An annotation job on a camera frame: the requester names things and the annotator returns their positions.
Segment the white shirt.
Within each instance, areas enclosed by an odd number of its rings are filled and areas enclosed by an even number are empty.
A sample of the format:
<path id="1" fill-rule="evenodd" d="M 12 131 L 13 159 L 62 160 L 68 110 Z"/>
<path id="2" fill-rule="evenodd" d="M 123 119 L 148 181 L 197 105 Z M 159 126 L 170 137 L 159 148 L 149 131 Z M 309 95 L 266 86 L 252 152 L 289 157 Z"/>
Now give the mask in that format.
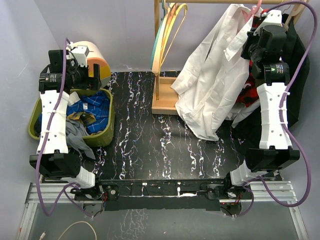
<path id="1" fill-rule="evenodd" d="M 241 57 L 253 21 L 245 23 L 243 4 L 231 4 L 188 57 L 171 85 L 175 108 L 193 134 L 218 141 L 222 125 L 249 77 L 250 62 Z"/>

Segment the pink hanger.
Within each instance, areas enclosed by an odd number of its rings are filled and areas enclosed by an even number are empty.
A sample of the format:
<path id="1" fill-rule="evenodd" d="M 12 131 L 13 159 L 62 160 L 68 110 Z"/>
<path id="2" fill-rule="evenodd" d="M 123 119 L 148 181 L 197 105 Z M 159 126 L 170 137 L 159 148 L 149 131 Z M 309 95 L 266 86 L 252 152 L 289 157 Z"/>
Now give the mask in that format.
<path id="1" fill-rule="evenodd" d="M 254 16 L 260 10 L 262 2 L 262 0 L 258 0 L 257 4 L 251 8 L 249 13 L 242 11 L 244 23 L 247 23 L 251 19 L 251 17 Z"/>

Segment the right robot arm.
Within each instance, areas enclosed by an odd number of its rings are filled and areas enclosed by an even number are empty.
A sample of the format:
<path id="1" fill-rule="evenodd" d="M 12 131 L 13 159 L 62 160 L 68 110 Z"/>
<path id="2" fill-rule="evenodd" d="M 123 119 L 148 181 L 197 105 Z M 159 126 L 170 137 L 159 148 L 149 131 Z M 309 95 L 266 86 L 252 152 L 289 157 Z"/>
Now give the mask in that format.
<path id="1" fill-rule="evenodd" d="M 223 181 L 223 194 L 233 199 L 241 186 L 269 172 L 281 170 L 300 158 L 292 148 L 289 135 L 283 129 L 288 125 L 286 97 L 283 96 L 290 81 L 289 65 L 281 60 L 287 34 L 283 27 L 266 25 L 248 32 L 241 57 L 251 60 L 251 73 L 262 83 L 256 88 L 260 101 L 261 138 L 258 148 L 250 148 L 245 160 Z"/>

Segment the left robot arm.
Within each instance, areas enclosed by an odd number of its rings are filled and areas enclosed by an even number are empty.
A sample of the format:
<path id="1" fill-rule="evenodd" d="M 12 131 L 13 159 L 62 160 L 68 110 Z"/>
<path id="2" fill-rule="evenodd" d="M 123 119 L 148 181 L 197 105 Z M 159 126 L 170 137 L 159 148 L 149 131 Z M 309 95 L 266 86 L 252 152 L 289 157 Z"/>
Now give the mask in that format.
<path id="1" fill-rule="evenodd" d="M 38 91 L 41 100 L 41 132 L 30 165 L 40 176 L 63 179 L 80 189 L 93 200 L 103 195 L 102 185 L 94 173 L 81 166 L 80 159 L 69 153 L 66 139 L 67 107 L 70 90 L 98 90 L 101 86 L 100 66 L 93 65 L 89 76 L 89 48 L 85 45 L 66 47 L 48 52 L 50 64 L 39 75 Z"/>

